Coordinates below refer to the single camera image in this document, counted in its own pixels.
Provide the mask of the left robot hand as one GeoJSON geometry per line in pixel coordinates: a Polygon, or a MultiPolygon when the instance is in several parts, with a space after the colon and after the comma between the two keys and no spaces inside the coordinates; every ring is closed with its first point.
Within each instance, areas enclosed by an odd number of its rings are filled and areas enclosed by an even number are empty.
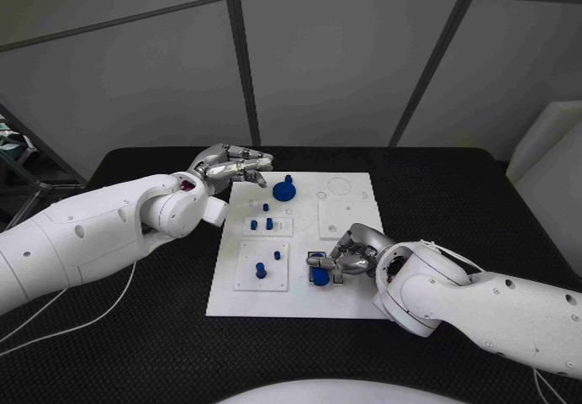
{"type": "Polygon", "coordinates": [[[187,172],[203,182],[207,195],[219,194],[232,182],[255,183],[266,187],[262,172],[272,170],[274,156],[246,147],[219,143],[196,156],[187,172]]]}

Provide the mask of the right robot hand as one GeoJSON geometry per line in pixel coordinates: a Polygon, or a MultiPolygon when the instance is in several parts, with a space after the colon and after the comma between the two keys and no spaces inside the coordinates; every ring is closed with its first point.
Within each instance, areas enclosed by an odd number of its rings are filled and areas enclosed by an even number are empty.
{"type": "Polygon", "coordinates": [[[327,257],[308,257],[310,267],[338,271],[347,275],[367,274],[373,276],[379,260],[395,241],[376,229],[354,223],[337,241],[327,257]]]}

